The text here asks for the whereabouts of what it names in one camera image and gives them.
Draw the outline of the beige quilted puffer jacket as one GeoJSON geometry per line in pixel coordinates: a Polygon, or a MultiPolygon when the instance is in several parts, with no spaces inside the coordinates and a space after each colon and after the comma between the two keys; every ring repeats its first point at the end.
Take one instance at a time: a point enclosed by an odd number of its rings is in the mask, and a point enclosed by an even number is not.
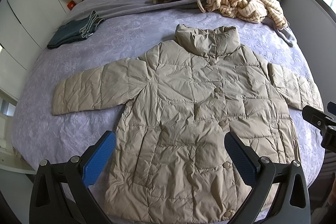
{"type": "Polygon", "coordinates": [[[174,40],[136,59],[77,73],[56,86],[52,114],[124,105],[105,212],[148,223],[229,220],[250,192],[224,148],[234,132],[273,162],[300,159],[289,108],[322,109],[317,85],[271,64],[235,27],[178,25],[174,40]]]}

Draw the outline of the grey sock garment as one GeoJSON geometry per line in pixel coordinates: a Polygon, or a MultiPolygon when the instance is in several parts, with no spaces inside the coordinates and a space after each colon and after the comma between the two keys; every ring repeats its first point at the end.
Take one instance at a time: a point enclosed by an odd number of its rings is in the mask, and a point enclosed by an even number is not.
{"type": "Polygon", "coordinates": [[[282,29],[274,27],[274,30],[280,38],[284,40],[290,47],[294,47],[297,44],[297,38],[289,26],[282,29]]]}

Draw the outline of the dark teal folded jeans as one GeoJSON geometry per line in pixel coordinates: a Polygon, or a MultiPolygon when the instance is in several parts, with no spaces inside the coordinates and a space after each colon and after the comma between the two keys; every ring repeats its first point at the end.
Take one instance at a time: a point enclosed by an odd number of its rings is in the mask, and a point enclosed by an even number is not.
{"type": "Polygon", "coordinates": [[[86,40],[92,36],[104,22],[105,19],[101,18],[95,10],[91,11],[90,15],[83,19],[71,20],[57,29],[47,44],[47,48],[53,50],[64,44],[86,40]]]}

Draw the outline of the lavender embossed bed cover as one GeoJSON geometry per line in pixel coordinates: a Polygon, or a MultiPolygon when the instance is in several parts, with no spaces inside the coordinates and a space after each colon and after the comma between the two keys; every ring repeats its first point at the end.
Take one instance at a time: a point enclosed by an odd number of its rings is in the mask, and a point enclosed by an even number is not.
{"type": "MultiPolygon", "coordinates": [[[[52,114],[56,86],[77,73],[121,59],[136,59],[161,42],[174,40],[178,25],[201,30],[227,26],[238,30],[240,42],[271,64],[313,79],[298,46],[290,47],[273,27],[201,12],[195,0],[155,5],[152,0],[86,0],[68,15],[79,20],[95,10],[105,22],[88,39],[44,50],[38,57],[18,101],[13,121],[13,146],[33,168],[43,159],[67,161],[82,154],[105,131],[116,134],[125,109],[118,105],[61,115],[52,114]]],[[[318,130],[304,121],[302,110],[289,108],[294,121],[305,180],[311,185],[322,167],[325,152],[318,130]]],[[[113,154],[96,196],[103,203],[113,154]]]]}

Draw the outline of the white wardrobe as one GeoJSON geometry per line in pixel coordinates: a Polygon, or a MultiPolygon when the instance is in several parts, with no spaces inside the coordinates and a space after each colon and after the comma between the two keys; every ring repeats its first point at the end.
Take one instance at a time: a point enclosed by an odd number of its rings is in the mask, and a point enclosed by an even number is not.
{"type": "Polygon", "coordinates": [[[64,0],[1,0],[1,91],[19,99],[35,60],[68,13],[64,0]]]}

